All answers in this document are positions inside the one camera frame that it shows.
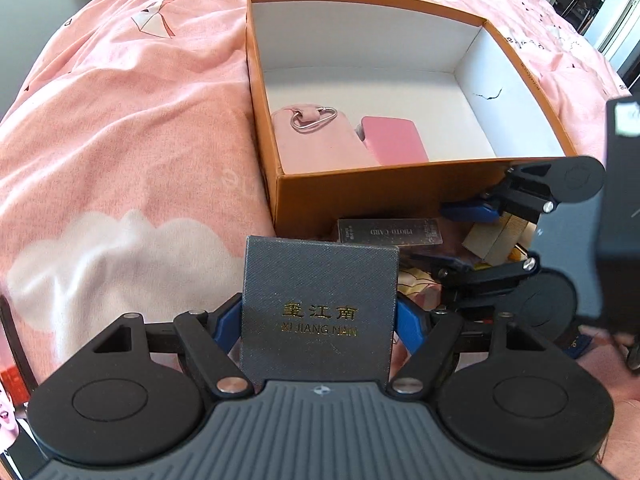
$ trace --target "pink card holder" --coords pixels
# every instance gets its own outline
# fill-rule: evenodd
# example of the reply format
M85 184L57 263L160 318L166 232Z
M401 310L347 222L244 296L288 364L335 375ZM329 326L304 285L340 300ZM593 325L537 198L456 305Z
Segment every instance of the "pink card holder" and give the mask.
M285 174L379 166L345 115L313 104L291 105L271 115Z
M428 162L413 121L392 117L363 117L358 134L382 166Z

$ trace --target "orange box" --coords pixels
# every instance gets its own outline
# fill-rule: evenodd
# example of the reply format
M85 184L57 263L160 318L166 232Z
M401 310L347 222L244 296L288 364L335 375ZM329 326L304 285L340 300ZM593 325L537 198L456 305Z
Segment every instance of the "orange box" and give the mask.
M248 0L257 147L277 235L327 236L338 218L429 218L511 164L576 155L511 45L486 19L421 0ZM271 125L315 103L412 120L429 162L285 174Z

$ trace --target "black circular joint cover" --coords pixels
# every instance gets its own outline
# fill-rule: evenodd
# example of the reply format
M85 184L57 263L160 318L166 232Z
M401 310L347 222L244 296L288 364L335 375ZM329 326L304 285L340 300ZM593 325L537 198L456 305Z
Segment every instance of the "black circular joint cover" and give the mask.
M542 271L499 298L495 309L513 312L549 341L555 341L571 326L577 297L564 276Z
M48 454L116 466L175 447L196 428L202 400L177 370L117 357L101 367L63 366L31 397L28 419Z
M559 349L508 351L453 374L437 408L449 432L492 462L551 467L592 458L613 421L606 389Z
M599 160L590 156L568 156L555 160L546 180L558 202L582 202L604 185L605 169Z

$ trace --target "pink blanket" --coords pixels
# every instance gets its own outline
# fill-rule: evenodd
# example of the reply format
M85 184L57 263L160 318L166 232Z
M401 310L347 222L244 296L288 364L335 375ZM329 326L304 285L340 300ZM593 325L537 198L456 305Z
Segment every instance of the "pink blanket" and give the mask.
M433 1L491 19L578 150L602 157L605 102L626 89L546 1ZM0 123L0 275L38 379L123 312L215 308L241 290L244 238L273 233L245 6L94 0L61 24Z

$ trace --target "white label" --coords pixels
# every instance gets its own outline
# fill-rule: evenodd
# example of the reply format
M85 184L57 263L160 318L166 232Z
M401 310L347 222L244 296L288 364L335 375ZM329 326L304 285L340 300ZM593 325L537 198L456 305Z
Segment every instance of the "white label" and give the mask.
M616 105L616 134L624 137L640 136L640 105L638 103Z

